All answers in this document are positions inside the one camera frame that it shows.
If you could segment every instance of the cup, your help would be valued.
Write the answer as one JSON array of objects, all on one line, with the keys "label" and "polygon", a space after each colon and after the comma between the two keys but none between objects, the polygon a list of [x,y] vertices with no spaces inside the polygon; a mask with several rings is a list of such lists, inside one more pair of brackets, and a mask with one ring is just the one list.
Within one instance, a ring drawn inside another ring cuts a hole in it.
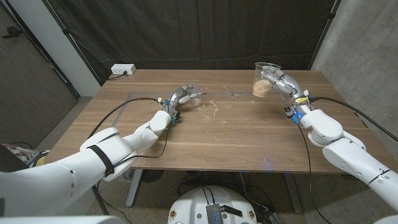
[{"label": "cup", "polygon": [[267,71],[269,73],[275,73],[277,69],[280,69],[280,66],[267,62],[256,62],[255,65],[256,71],[254,73],[253,95],[266,97],[268,91],[272,88],[272,84],[268,80],[264,79],[261,72]]}]

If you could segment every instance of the black band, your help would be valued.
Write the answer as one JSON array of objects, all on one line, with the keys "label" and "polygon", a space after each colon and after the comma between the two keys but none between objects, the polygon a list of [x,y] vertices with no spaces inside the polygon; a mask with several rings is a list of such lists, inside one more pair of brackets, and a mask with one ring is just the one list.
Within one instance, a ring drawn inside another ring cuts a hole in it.
[{"label": "black band", "polygon": [[106,156],[106,154],[96,145],[92,145],[90,147],[87,147],[88,149],[93,150],[98,157],[103,161],[106,170],[105,170],[105,177],[107,177],[110,174],[114,174],[114,167],[112,162],[109,160],[109,158]]}]

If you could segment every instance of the concrete wall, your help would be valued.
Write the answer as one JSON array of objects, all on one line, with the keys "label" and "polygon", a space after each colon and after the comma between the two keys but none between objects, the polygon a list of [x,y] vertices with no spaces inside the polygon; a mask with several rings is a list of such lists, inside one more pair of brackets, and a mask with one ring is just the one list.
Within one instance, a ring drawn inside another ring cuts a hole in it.
[{"label": "concrete wall", "polygon": [[81,96],[94,96],[101,88],[100,84],[63,34],[42,0],[9,0],[9,2],[77,92]]},{"label": "concrete wall", "polygon": [[[312,70],[398,136],[398,1],[342,0]],[[366,124],[398,161],[398,143]]]}]

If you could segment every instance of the clear plastic cup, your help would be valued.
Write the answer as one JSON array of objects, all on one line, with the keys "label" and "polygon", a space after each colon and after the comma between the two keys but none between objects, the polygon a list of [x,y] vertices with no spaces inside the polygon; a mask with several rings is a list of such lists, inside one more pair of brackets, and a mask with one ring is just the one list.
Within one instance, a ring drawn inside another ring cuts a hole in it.
[{"label": "clear plastic cup", "polygon": [[279,65],[267,62],[256,62],[256,72],[254,73],[254,83],[253,83],[253,95],[258,97],[266,97],[269,90],[272,88],[272,84],[264,79],[261,72],[266,70],[270,73],[275,73],[277,69],[280,69]]},{"label": "clear plastic cup", "polygon": [[[201,81],[199,80],[189,80],[187,82],[188,85],[193,85],[192,89],[187,90],[187,93],[189,95],[194,94],[194,93],[199,93],[199,92],[203,92],[203,85],[201,83]],[[203,101],[203,94],[199,95],[195,98],[192,98],[191,100],[188,101],[188,103],[192,106],[199,106],[201,105]]]}]

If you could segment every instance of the wooden table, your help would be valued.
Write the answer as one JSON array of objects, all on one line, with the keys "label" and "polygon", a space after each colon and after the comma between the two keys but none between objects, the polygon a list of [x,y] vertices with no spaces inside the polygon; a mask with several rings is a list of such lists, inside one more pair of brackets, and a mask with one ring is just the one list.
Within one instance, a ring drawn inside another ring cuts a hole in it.
[{"label": "wooden table", "polygon": [[[312,96],[344,100],[330,82],[317,71],[285,71],[308,89]],[[207,94],[204,104],[181,105],[181,120],[170,129],[167,147],[158,159],[138,158],[137,169],[217,170],[248,172],[308,172],[303,138],[296,124],[287,119],[287,103],[271,90],[268,97],[251,94],[253,70],[137,70],[134,75],[106,82],[59,142],[45,158],[53,162],[78,152],[80,145],[98,122],[127,99],[162,97],[189,80],[202,81]],[[348,108],[329,101],[317,101],[317,108],[339,121],[345,131],[360,138],[368,152],[386,166],[398,171],[398,163],[373,133]],[[134,101],[111,115],[99,130],[112,125],[123,136],[149,121],[160,107],[153,101]],[[165,134],[156,144],[139,154],[158,155]],[[308,140],[312,171],[338,174]]]}]

